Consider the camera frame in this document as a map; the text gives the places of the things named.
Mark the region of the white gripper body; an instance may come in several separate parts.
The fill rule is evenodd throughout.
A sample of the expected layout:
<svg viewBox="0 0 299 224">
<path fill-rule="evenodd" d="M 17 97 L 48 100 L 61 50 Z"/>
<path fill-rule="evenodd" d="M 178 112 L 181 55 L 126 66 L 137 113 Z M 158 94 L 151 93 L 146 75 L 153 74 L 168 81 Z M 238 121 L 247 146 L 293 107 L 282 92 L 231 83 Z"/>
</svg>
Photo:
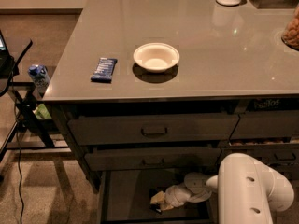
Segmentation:
<svg viewBox="0 0 299 224">
<path fill-rule="evenodd" d="M 173 185 L 165 191 L 165 202 L 173 207 L 184 205 L 191 197 L 192 193 L 180 185 Z"/>
</svg>

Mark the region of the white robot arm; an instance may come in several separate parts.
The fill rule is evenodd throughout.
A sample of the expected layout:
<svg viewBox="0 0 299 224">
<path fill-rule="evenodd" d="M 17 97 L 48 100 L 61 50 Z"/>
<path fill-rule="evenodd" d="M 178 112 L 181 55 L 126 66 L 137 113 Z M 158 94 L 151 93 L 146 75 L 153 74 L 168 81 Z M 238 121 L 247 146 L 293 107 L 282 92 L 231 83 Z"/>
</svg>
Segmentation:
<svg viewBox="0 0 299 224">
<path fill-rule="evenodd" d="M 160 211 L 200 203 L 218 195 L 219 224 L 273 224 L 271 213 L 291 207 L 294 190 L 278 171 L 247 154 L 233 153 L 216 175 L 188 173 L 184 181 L 160 191 L 150 203 Z"/>
</svg>

